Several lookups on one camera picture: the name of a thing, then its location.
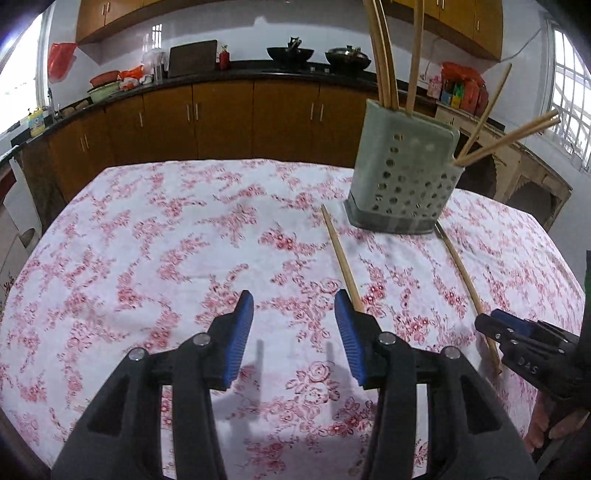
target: metal bolt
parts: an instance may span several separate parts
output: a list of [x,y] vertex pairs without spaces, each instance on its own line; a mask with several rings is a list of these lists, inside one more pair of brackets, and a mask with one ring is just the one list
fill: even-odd
[[393,345],[396,343],[396,335],[392,332],[382,332],[379,334],[378,340],[383,345]]
[[443,349],[443,355],[448,357],[451,360],[457,360],[460,358],[462,353],[454,346],[447,346]]
[[130,360],[137,362],[138,360],[141,360],[143,357],[145,357],[145,355],[146,350],[144,350],[143,348],[134,348],[132,351],[129,352],[127,356]]
[[205,346],[211,342],[212,338],[205,332],[198,333],[193,337],[193,343],[197,346]]

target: wooden chopstick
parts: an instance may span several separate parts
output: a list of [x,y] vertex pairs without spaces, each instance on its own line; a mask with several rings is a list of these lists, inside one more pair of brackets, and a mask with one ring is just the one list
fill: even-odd
[[363,5],[365,6],[365,11],[369,21],[369,35],[371,37],[372,48],[374,50],[376,75],[378,76],[378,91],[381,90],[382,92],[382,102],[380,104],[385,108],[390,108],[392,105],[391,88],[384,47],[384,33],[379,21],[378,7],[375,1],[376,0],[363,0]]
[[322,205],[322,216],[324,217],[326,228],[329,231],[330,240],[332,241],[333,248],[335,249],[336,258],[339,260],[340,270],[345,278],[345,284],[347,285],[347,290],[349,290],[349,297],[351,297],[353,308],[357,312],[364,313],[365,308],[363,307],[363,302],[361,301],[361,297],[357,291],[357,286],[355,286],[355,280],[353,279],[353,274],[349,268],[347,257],[345,256],[343,247],[340,245],[339,234],[336,232],[335,227],[332,224],[332,220],[330,219],[330,215],[324,205]]
[[494,142],[492,145],[480,148],[475,152],[472,152],[470,155],[467,155],[461,159],[456,160],[453,165],[456,167],[469,167],[473,163],[483,159],[487,155],[490,155],[498,148],[503,147],[504,145],[510,145],[514,142],[517,142],[525,137],[529,137],[530,135],[534,135],[538,132],[546,130],[547,128],[553,127],[560,123],[560,118],[554,118],[551,120],[546,120],[540,124],[535,124],[529,127],[529,129],[523,130],[517,133],[517,130],[507,134],[505,137],[501,138],[500,140]]
[[478,122],[478,125],[476,126],[476,130],[474,130],[472,132],[472,135],[470,135],[470,138],[466,142],[466,145],[464,145],[464,147],[462,148],[462,151],[457,156],[458,158],[462,158],[462,157],[468,155],[468,152],[470,151],[472,145],[474,145],[474,142],[476,141],[476,137],[480,134],[482,127],[484,127],[486,120],[488,120],[488,117],[491,114],[492,109],[496,104],[496,101],[499,99],[499,95],[501,94],[501,90],[505,86],[505,82],[507,81],[507,77],[509,76],[509,73],[510,73],[512,67],[513,67],[512,63],[507,65],[507,68],[505,69],[505,73],[503,74],[503,78],[499,82],[499,85],[497,86],[495,93],[493,94],[492,98],[488,102],[488,105],[486,106],[484,113],[482,114],[480,121]]
[[[474,303],[474,307],[476,308],[477,314],[480,315],[481,313],[484,313],[484,308],[482,307],[480,297],[478,296],[478,293],[476,293],[476,289],[474,288],[474,284],[470,279],[470,275],[468,275],[466,267],[464,267],[464,263],[462,262],[460,255],[457,253],[456,248],[453,246],[452,241],[449,239],[447,233],[445,233],[445,230],[441,227],[441,224],[439,222],[435,222],[435,229],[437,230],[437,233],[441,236],[443,242],[446,244],[447,250],[452,256],[453,261],[456,264],[456,267],[459,270],[464,283],[466,284],[468,292],[470,293],[470,296],[472,298],[472,302]],[[496,348],[496,342],[493,339],[488,338],[487,336],[485,336],[485,339],[486,344],[488,345],[489,352],[491,353],[491,360],[495,375],[500,375],[503,369],[501,365],[501,357],[499,357],[499,351]]]
[[410,82],[408,84],[408,96],[406,111],[412,115],[414,101],[417,97],[418,67],[421,63],[421,49],[423,47],[423,22],[425,20],[425,0],[414,0],[414,39],[413,59],[410,63]]
[[386,56],[386,66],[388,68],[388,81],[390,85],[391,108],[392,110],[396,111],[400,108],[400,104],[398,103],[398,86],[396,84],[396,71],[394,69],[394,56],[392,55],[392,45],[390,43],[388,23],[386,22],[386,15],[384,14],[384,6],[382,5],[382,0],[374,0],[374,3],[376,4],[378,20],[382,29],[382,41],[384,43],[384,54]]

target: floral tablecloth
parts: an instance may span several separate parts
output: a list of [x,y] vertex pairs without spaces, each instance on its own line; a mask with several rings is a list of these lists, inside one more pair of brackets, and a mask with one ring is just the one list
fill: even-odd
[[[475,308],[443,241],[351,227],[342,200],[352,174],[270,160],[166,162],[100,174],[41,239],[0,325],[0,406],[33,450],[55,461],[129,349],[175,348],[233,310],[248,289],[255,318],[239,378],[212,394],[228,477],[358,476],[376,393],[349,373],[333,313],[344,281],[322,203],[366,311],[412,346],[458,346],[524,434],[535,390],[507,370],[492,378]],[[533,217],[456,190],[440,222],[486,310],[579,331],[583,291]],[[428,448],[420,399],[417,472]],[[170,400],[165,389],[163,465],[174,476]]]

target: white wall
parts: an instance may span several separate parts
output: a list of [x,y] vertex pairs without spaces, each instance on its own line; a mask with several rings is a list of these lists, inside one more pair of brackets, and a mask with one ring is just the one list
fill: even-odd
[[[50,43],[74,41],[80,0],[56,0],[50,31]],[[491,117],[516,128],[539,115],[547,69],[545,10],[535,0],[504,0],[503,58],[516,52],[536,33],[532,42],[511,60],[512,73],[507,80]],[[267,59],[266,48],[287,43],[299,36],[303,47],[315,50],[311,61],[325,62],[324,52],[347,44],[362,47],[373,57],[368,23],[360,0],[233,0],[199,5],[171,12],[131,27],[100,44],[76,50],[76,61],[66,79],[51,85],[56,103],[62,106],[86,96],[88,80],[108,70],[130,69],[139,65],[147,37],[151,47],[152,26],[162,24],[162,48],[217,39],[228,44],[232,60]],[[398,78],[408,81],[413,28],[411,24],[388,18]],[[443,61],[470,65],[481,72],[489,91],[496,84],[505,63],[476,59],[446,40],[425,33],[421,71],[431,61],[429,74],[440,71]],[[369,67],[374,71],[374,64]],[[591,248],[591,179],[578,171],[570,159],[541,138],[526,141],[573,187],[573,195],[553,225],[550,236],[582,283],[584,251]]]

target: dark cutting board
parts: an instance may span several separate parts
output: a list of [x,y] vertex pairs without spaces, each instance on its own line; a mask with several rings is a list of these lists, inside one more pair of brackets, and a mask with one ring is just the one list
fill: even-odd
[[168,78],[211,72],[216,67],[217,40],[187,43],[170,49]]

